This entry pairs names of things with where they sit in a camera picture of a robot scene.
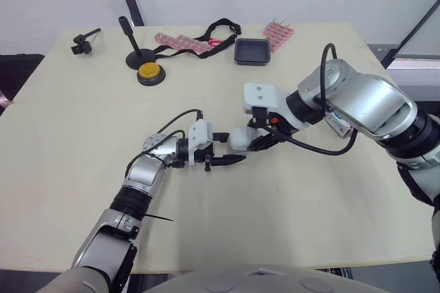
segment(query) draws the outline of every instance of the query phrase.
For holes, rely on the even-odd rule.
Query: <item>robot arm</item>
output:
[[[320,99],[320,67],[298,85],[292,94],[272,85],[246,84],[244,109],[252,114],[247,127],[234,129],[229,149],[238,154],[259,151],[278,142],[339,155],[343,152],[317,149],[291,138],[292,134],[316,124],[324,117]],[[418,109],[414,101],[374,75],[356,72],[341,59],[325,65],[326,111],[336,111],[357,131],[373,139],[397,162],[399,173],[418,200],[434,206],[432,231],[437,256],[433,263],[440,279],[440,120]],[[261,129],[269,131],[263,135]]]

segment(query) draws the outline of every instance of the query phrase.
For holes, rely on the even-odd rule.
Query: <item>beige tabletop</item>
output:
[[[263,26],[244,25],[243,37]],[[124,64],[130,45],[104,29],[91,56],[73,56],[69,31],[0,117],[0,268],[63,271],[118,192],[127,162],[146,137],[177,113],[198,107],[215,131],[243,126],[244,82],[294,91],[318,65],[324,45],[364,73],[387,76],[348,24],[293,25],[294,36],[266,67],[233,63],[233,47],[199,60],[160,60],[167,77],[143,87]],[[199,36],[203,27],[136,28]],[[226,30],[217,37],[225,37]],[[173,128],[187,130],[194,118]],[[324,123],[298,133],[339,149],[346,140]],[[145,219],[134,270],[170,272],[207,264],[337,266],[429,259],[432,208],[410,196],[394,161],[359,136],[346,155],[319,155],[283,143],[253,160],[205,173],[167,171]]]

